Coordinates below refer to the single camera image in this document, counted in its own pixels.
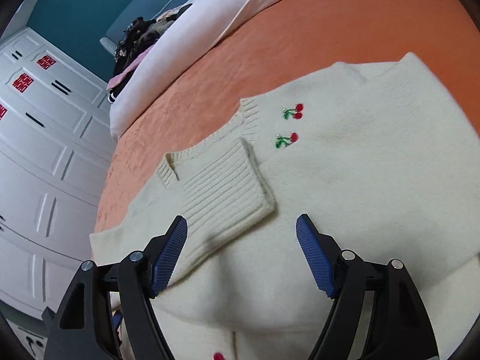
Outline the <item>white panelled wardrobe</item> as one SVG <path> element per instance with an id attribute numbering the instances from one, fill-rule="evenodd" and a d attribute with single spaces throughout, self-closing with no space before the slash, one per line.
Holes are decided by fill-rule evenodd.
<path id="1" fill-rule="evenodd" d="M 32 29 L 1 44 L 1 300 L 34 318 L 91 256 L 109 108 L 104 81 Z"/>

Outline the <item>cream knit cardigan red buttons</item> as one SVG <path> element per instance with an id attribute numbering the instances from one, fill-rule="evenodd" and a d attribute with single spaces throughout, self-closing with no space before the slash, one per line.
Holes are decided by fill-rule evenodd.
<path id="1" fill-rule="evenodd" d="M 153 302 L 178 359 L 306 359 L 326 321 L 295 235 L 301 214 L 363 259 L 402 260 L 442 359 L 479 314 L 479 138 L 414 54 L 335 63 L 244 98 L 199 144 L 167 153 L 116 227 L 117 263 L 178 215 L 188 238 Z"/>

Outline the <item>orange plush bed blanket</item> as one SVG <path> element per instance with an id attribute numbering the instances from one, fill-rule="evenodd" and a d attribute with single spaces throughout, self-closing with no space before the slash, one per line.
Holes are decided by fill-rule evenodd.
<path id="1" fill-rule="evenodd" d="M 120 138 L 95 229 L 118 225 L 164 154 L 223 126 L 239 100 L 333 63 L 417 54 L 479 124 L 479 30 L 459 0 L 282 0 L 159 93 Z"/>

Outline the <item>white folded duvet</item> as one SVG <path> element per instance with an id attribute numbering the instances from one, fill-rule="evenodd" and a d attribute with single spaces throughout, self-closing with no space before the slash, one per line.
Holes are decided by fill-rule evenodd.
<path id="1" fill-rule="evenodd" d="M 118 140 L 171 83 L 223 38 L 280 0 L 195 0 L 140 61 L 110 109 L 110 133 Z"/>

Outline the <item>dark clothes pile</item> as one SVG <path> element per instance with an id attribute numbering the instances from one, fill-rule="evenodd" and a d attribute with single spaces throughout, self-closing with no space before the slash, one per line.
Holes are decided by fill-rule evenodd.
<path id="1" fill-rule="evenodd" d="M 108 102 L 113 104 L 134 74 L 138 64 L 146 57 L 151 47 L 166 33 L 173 23 L 190 7 L 187 3 L 169 11 L 159 19 L 144 20 L 137 17 L 124 31 L 124 37 L 118 43 L 114 60 L 113 77 L 108 81 Z"/>

